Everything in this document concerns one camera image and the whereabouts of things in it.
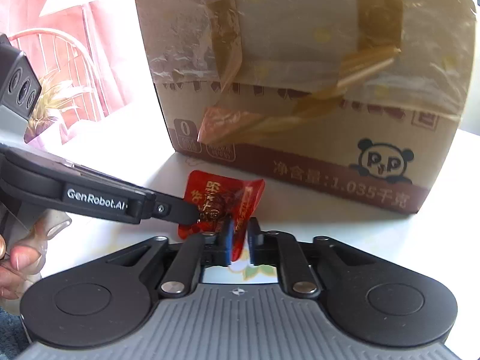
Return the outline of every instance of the camera lens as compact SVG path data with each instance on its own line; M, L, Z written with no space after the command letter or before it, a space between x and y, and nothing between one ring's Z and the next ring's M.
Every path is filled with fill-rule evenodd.
M30 88L30 79L27 79L20 88L20 91L18 92L18 99L17 99L17 104L21 105L23 104L23 101L25 100L25 96L27 95L28 89Z
M27 108L30 108L32 106L33 100L35 100L35 94L36 94L36 92L32 91L32 93L30 93L30 95L28 96Z
M12 93L15 88L17 87L18 83L20 82L20 77L22 76L22 70L17 69L13 76L10 79L10 83L8 84L8 91Z

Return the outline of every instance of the gray ribbed surface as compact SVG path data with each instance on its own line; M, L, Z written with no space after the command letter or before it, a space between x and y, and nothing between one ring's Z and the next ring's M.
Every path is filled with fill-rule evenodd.
M161 302L136 333L82 351L33 344L18 360L459 360L441 344L385 350L340 332L311 300L277 284L200 284L194 294Z

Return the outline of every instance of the red plastic wrapper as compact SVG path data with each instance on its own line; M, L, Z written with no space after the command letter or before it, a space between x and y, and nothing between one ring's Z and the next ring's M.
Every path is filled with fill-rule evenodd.
M257 208L265 181L242 181L194 170L190 173L184 200L197 204L200 220L193 226L178 226L178 235L185 239L204 231L220 232L225 219L233 220L232 261L242 254L248 220Z

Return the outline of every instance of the blue fabric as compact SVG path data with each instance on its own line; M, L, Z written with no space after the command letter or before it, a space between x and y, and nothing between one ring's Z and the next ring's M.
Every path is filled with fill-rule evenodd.
M8 314L0 307L0 360L14 359L27 346L20 317Z

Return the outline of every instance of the chair backrest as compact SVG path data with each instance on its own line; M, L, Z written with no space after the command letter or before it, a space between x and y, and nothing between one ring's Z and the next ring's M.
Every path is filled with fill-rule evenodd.
M71 35L54 28L31 28L9 37L14 47L24 51L39 77L59 71L60 80L92 91L73 98L76 119L99 121L106 116L102 108L103 91L97 69L86 47Z

